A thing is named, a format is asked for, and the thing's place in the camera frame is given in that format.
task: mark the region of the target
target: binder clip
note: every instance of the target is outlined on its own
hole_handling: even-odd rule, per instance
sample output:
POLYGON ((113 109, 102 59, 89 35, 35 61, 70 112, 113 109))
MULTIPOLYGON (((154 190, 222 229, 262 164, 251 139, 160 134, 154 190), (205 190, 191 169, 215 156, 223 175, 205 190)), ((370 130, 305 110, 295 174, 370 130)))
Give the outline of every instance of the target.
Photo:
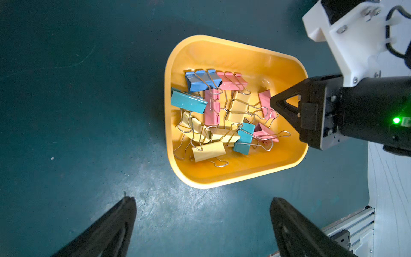
POLYGON ((221 78, 215 73, 214 69, 186 72, 185 79, 187 80, 187 87, 190 92, 204 91, 212 88, 219 89, 218 85, 221 82, 221 78))
MULTIPOLYGON (((216 126, 208 126, 205 129, 209 130, 211 127, 216 127, 216 126)), ((210 144, 206 144, 206 145, 202 145, 201 150, 197 149, 195 147, 193 147, 192 150, 193 150, 193 155, 194 155, 195 162, 204 161, 204 160, 207 160, 207 159, 211 159, 211 158, 218 157, 218 156, 226 154, 226 150, 224 149, 224 144, 222 142, 219 142, 219 141, 214 142, 214 143, 210 143, 210 144)))
POLYGON ((247 91, 248 93, 242 93, 243 95, 250 95, 251 92, 246 89, 247 81, 242 78, 241 73, 233 74, 232 72, 217 72, 217 75, 221 78, 222 83, 220 88, 222 90, 233 90, 233 91, 247 91))
POLYGON ((247 114, 247 104, 250 97, 250 95, 242 95, 239 94, 238 91, 235 91, 231 100, 227 120, 235 123, 242 123, 244 116, 247 114))
POLYGON ((180 126, 184 126, 190 129, 190 131, 183 132, 183 133, 185 133, 193 141, 201 142, 204 144, 210 142, 209 132, 206 131, 205 127, 201 124, 199 120, 191 116, 191 113, 185 111, 182 114, 182 120, 178 124, 179 130, 180 130, 180 126))
POLYGON ((279 141, 277 135, 261 122, 254 128, 253 137, 260 142, 267 142, 266 139, 271 139, 273 142, 279 141))
POLYGON ((266 107, 266 109, 263 109, 263 115, 266 120, 271 118, 272 113, 274 112, 274 109, 271 108, 270 106, 270 98, 271 98, 271 93, 270 90, 266 90, 264 92, 258 93, 258 97, 260 98, 260 104, 261 107, 266 107))
POLYGON ((239 134, 235 130, 226 130, 220 128, 212 128, 211 131, 211 140, 218 140, 225 143, 226 146, 234 144, 240 139, 239 134))
POLYGON ((187 92, 182 92, 179 89, 171 88, 171 105, 197 113, 204 113, 207 101, 196 95, 191 95, 187 92))
POLYGON ((233 97, 231 100, 229 114, 227 117, 229 121, 242 122, 246 114, 252 116, 253 121, 255 119, 255 116, 257 116, 260 119, 264 119, 264 117, 260 117, 258 114, 256 114, 256 112, 267 109, 267 107, 256 107, 255 105, 251 105, 248 103, 250 99, 250 95, 241 94, 239 91, 232 91, 232 92, 234 93, 232 93, 233 97), (255 110, 254 112, 250 112, 249 111, 250 107, 255 108, 257 110, 255 110))
POLYGON ((242 127, 240 127, 238 130, 240 139, 234 143, 233 151, 248 155, 248 152, 250 151, 250 145, 253 140, 254 128, 255 125, 253 124, 242 124, 242 127))
POLYGON ((207 101, 207 105, 204 110, 204 124, 205 125, 218 125, 220 124, 220 111, 221 105, 218 101, 220 95, 217 93, 217 89, 210 89, 204 91, 204 98, 207 101))

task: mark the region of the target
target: blue binder clip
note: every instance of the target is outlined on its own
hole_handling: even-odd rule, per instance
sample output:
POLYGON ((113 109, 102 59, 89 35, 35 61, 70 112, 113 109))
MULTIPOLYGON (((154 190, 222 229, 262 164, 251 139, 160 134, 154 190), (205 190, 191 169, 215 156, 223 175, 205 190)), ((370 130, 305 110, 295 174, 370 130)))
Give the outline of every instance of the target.
POLYGON ((171 105, 188 111, 204 113, 207 101, 196 95, 191 95, 187 92, 182 92, 179 89, 171 88, 171 105))
POLYGON ((196 72, 186 72, 185 78, 187 80, 187 87, 190 92, 204 91, 215 88, 221 91, 218 94, 223 93, 223 90, 218 88, 222 80, 214 69, 209 69, 207 71, 198 70, 196 72))
POLYGON ((248 155, 250 151, 251 141, 253 140, 255 125, 243 123, 242 127, 238 131, 240 139, 234 143, 233 150, 245 155, 248 155))

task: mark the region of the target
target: black cable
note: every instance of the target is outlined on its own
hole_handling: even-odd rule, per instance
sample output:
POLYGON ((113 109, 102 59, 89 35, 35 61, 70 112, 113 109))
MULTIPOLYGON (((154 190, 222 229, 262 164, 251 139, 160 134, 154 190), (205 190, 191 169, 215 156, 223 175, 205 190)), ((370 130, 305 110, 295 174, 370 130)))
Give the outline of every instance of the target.
MULTIPOLYGON (((411 19, 411 14, 409 14, 401 5, 397 5, 397 6, 394 6, 393 8, 391 8, 391 10, 388 12, 386 21, 388 21, 388 20, 391 19, 391 17, 393 16, 393 14, 394 14, 394 12, 395 12, 396 10, 397 10, 402 16, 404 16, 405 18, 411 19)), ((388 39, 388 38, 390 38, 390 25, 386 25, 386 39, 388 39)), ((393 55, 395 55, 395 56, 397 56, 397 57, 399 57, 399 58, 401 58, 401 59, 404 59, 404 58, 405 58, 405 55, 402 54, 402 53, 397 52, 397 51, 391 46, 391 43, 386 43, 386 47, 387 47, 387 50, 388 50, 391 54, 393 54, 393 55)))

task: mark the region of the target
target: screw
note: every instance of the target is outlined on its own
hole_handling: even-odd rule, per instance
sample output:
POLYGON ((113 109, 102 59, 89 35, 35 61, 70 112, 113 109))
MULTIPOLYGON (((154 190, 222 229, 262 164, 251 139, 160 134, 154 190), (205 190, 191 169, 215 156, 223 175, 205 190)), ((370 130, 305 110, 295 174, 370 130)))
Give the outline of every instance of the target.
POLYGON ((343 33, 344 31, 346 31, 347 30, 347 25, 344 25, 344 26, 342 26, 341 28, 339 28, 338 30, 337 30, 337 33, 338 34, 341 34, 341 33, 343 33))
POLYGON ((361 11, 361 16, 366 17, 370 13, 371 13, 371 7, 367 7, 364 10, 361 11))
POLYGON ((377 16, 381 12, 381 8, 377 7, 374 10, 372 10, 371 16, 377 16))

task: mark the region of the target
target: metal wire handle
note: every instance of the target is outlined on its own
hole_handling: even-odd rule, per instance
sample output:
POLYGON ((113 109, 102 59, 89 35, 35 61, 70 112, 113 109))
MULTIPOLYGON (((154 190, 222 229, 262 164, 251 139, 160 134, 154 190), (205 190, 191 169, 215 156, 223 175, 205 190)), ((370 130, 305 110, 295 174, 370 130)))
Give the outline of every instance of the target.
POLYGON ((216 167, 216 168, 223 168, 223 167, 227 166, 228 164, 230 164, 228 161, 220 160, 218 157, 216 157, 216 159, 219 160, 220 162, 226 162, 226 164, 217 166, 217 164, 215 162, 210 161, 210 160, 207 160, 207 161, 214 163, 214 167, 216 167))
MULTIPOLYGON (((177 129, 181 131, 182 133, 190 133, 193 130, 193 128, 190 126, 190 122, 188 122, 188 127, 190 128, 190 131, 183 131, 182 129, 180 129, 180 125, 182 123, 182 108, 180 108, 180 116, 181 116, 181 120, 180 120, 180 123, 177 125, 177 129)), ((189 112, 188 121, 190 121, 190 117, 191 117, 191 112, 189 112)))

